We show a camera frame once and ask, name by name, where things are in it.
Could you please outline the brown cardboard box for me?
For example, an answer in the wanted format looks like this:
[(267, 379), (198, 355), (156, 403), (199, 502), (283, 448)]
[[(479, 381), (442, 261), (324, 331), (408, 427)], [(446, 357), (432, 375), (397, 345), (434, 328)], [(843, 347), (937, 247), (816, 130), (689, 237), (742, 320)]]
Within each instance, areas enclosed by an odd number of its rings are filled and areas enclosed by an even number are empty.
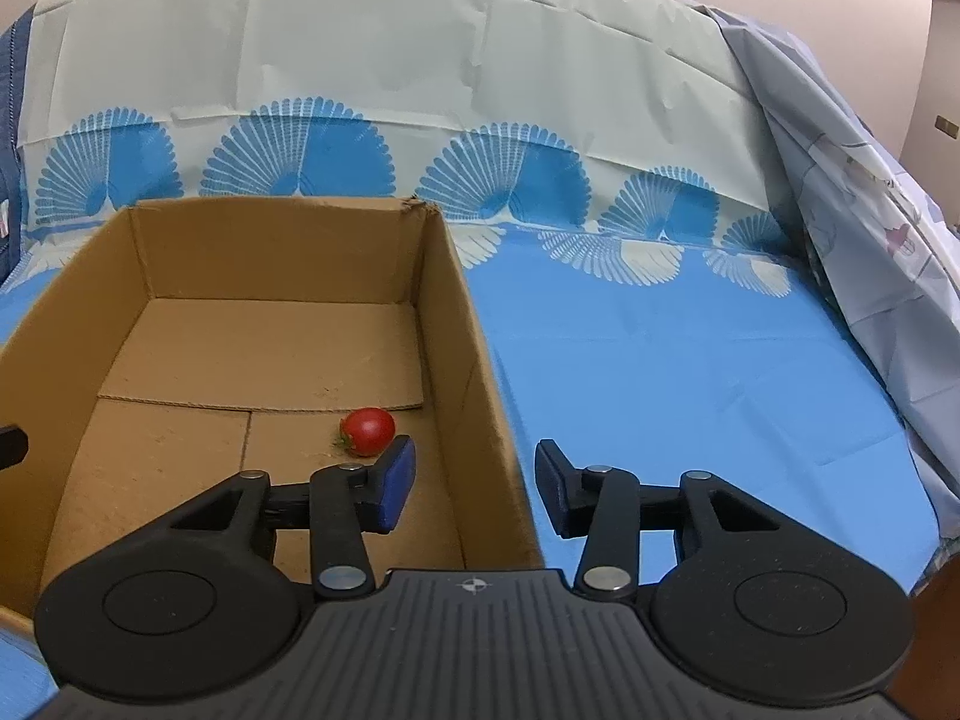
[(542, 561), (451, 228), (396, 199), (194, 199), (117, 213), (2, 346), (2, 610), (31, 616), (71, 564), (247, 468), (338, 461), (379, 406), (420, 440), (387, 567)]

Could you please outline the blue fan-patterned cloth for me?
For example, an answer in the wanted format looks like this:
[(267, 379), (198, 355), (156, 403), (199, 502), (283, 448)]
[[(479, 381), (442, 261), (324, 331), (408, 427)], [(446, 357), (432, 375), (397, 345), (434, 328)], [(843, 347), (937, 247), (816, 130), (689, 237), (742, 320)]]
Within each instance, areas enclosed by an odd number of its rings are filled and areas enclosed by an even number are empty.
[[(760, 103), (675, 0), (39, 0), (2, 346), (112, 216), (436, 206), (539, 566), (317, 600), (309, 479), (233, 473), (71, 564), (2, 634), (34, 718), (908, 718), (942, 544)], [(535, 447), (640, 482), (640, 585), (573, 590)]]

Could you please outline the grey floral cloth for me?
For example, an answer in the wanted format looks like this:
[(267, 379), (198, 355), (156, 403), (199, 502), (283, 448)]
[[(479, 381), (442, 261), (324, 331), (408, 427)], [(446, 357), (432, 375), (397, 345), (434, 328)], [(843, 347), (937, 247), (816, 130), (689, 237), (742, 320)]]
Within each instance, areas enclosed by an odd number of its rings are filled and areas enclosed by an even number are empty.
[(910, 426), (940, 533), (957, 538), (957, 236), (800, 39), (706, 13), (765, 114), (839, 312)]

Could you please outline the red cherry tomato with stem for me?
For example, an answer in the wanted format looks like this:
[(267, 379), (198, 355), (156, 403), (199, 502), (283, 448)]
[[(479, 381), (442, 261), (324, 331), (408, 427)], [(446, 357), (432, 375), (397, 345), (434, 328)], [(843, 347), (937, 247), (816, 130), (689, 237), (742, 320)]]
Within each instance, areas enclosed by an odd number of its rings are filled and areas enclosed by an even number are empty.
[(366, 406), (350, 411), (338, 425), (337, 444), (350, 457), (377, 457), (395, 437), (395, 419), (389, 411)]

